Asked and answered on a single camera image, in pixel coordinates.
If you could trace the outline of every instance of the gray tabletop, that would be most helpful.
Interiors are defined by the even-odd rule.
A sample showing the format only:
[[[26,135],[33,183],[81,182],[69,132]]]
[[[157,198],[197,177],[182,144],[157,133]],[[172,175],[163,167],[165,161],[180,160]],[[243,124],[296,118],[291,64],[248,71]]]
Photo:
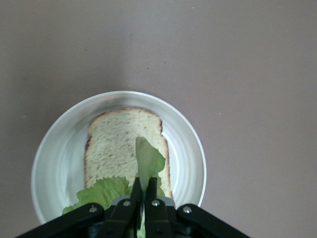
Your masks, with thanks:
[[[0,0],[0,237],[40,223],[37,148],[67,109],[131,90],[205,151],[202,208],[254,238],[317,234],[317,3]]]

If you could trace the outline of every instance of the plate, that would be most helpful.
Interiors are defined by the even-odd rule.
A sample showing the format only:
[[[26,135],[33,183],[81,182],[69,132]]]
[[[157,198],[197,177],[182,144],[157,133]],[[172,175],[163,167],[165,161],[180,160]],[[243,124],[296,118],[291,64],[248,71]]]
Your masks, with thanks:
[[[149,109],[162,119],[170,156],[171,189],[176,207],[200,205],[206,187],[206,161],[201,142],[188,120],[167,102],[141,92],[115,91],[88,98],[66,111],[48,130],[36,153],[31,189],[40,222],[59,217],[77,202],[84,188],[84,150],[88,124],[114,109]]]

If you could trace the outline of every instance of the bread crust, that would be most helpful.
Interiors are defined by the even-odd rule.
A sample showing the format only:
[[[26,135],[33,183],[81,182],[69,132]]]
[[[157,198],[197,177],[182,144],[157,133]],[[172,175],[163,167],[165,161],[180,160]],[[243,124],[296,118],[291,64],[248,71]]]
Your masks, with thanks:
[[[168,147],[168,142],[166,140],[166,138],[162,135],[162,132],[163,132],[163,127],[162,127],[162,120],[161,118],[154,112],[148,110],[148,109],[143,109],[143,108],[122,108],[122,109],[115,109],[115,110],[112,110],[112,111],[107,111],[107,112],[104,112],[98,116],[96,116],[90,123],[89,123],[89,126],[88,126],[88,134],[89,134],[89,139],[87,140],[87,143],[85,145],[85,157],[84,157],[84,169],[85,169],[85,187],[89,187],[88,185],[88,181],[89,178],[88,177],[88,173],[87,173],[87,169],[88,169],[88,151],[90,150],[91,148],[91,140],[92,140],[92,137],[93,137],[93,131],[92,131],[92,127],[95,123],[98,122],[98,120],[104,118],[104,117],[107,117],[107,116],[111,116],[111,115],[115,115],[115,114],[119,114],[119,113],[123,113],[123,112],[139,112],[139,113],[142,113],[142,114],[151,114],[153,116],[155,116],[158,120],[159,120],[159,134],[161,136],[161,138],[163,139],[163,142],[164,142],[164,149],[166,151],[164,157],[165,157],[165,173],[167,174],[167,179],[168,179],[168,187],[169,187],[169,194],[167,194],[166,196],[169,196],[172,198],[172,192],[171,192],[171,189],[170,189],[170,165],[169,165],[169,147]]]

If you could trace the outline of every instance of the white bread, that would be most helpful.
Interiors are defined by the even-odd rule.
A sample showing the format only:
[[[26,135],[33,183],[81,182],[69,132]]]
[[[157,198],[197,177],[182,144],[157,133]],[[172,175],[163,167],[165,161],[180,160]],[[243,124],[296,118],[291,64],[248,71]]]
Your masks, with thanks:
[[[133,184],[138,171],[135,140],[143,136],[166,159],[159,173],[162,190],[172,198],[170,189],[169,152],[167,140],[161,135],[160,117],[146,109],[124,108],[105,112],[91,121],[90,139],[85,149],[85,187],[97,179],[126,177]]]

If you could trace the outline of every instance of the screw head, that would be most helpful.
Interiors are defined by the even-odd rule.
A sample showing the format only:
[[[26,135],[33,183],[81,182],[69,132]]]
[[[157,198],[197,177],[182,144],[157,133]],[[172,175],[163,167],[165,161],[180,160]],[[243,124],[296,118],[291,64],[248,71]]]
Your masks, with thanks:
[[[131,202],[129,200],[126,200],[123,202],[123,206],[128,207],[131,205]]]
[[[153,200],[151,204],[152,204],[152,206],[157,207],[157,206],[159,206],[159,201],[158,200]]]
[[[189,206],[185,206],[185,207],[183,207],[183,212],[185,212],[185,213],[191,213],[191,212],[192,212],[192,209],[191,209]]]
[[[89,212],[97,212],[97,207],[91,207],[91,208],[89,209]]]

